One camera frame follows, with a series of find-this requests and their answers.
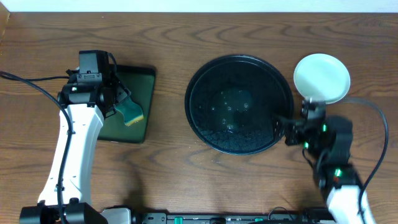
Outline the green yellow sponge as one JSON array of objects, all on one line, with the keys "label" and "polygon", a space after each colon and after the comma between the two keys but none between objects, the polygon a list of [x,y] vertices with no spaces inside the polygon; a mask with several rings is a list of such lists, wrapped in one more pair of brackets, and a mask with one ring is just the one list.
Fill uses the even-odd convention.
[{"label": "green yellow sponge", "polygon": [[128,96],[116,105],[116,110],[123,115],[124,124],[130,126],[144,119],[144,113],[140,105],[133,102]]}]

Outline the mint green plate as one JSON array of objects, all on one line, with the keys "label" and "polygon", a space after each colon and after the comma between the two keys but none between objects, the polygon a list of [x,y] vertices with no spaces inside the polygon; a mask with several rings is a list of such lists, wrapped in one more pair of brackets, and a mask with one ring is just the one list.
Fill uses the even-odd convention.
[{"label": "mint green plate", "polygon": [[351,77],[337,58],[328,54],[311,54],[296,65],[294,85],[306,100],[332,104],[349,92]]}]

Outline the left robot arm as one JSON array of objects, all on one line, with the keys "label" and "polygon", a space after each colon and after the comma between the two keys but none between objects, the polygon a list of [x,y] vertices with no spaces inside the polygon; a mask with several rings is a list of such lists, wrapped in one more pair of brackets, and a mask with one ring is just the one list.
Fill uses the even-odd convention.
[{"label": "left robot arm", "polygon": [[60,132],[49,177],[36,206],[24,207],[20,223],[132,223],[132,210],[91,206],[96,142],[108,111],[129,96],[115,72],[73,73],[58,97]]}]

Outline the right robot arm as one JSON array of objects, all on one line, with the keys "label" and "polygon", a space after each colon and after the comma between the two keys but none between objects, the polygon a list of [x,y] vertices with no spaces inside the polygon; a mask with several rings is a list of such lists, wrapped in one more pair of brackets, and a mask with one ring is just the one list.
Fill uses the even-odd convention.
[{"label": "right robot arm", "polygon": [[353,124],[345,117],[326,115],[326,103],[302,101],[301,119],[280,119],[285,143],[302,145],[314,162],[313,171],[327,209],[336,223],[374,223],[364,184],[349,162]]}]

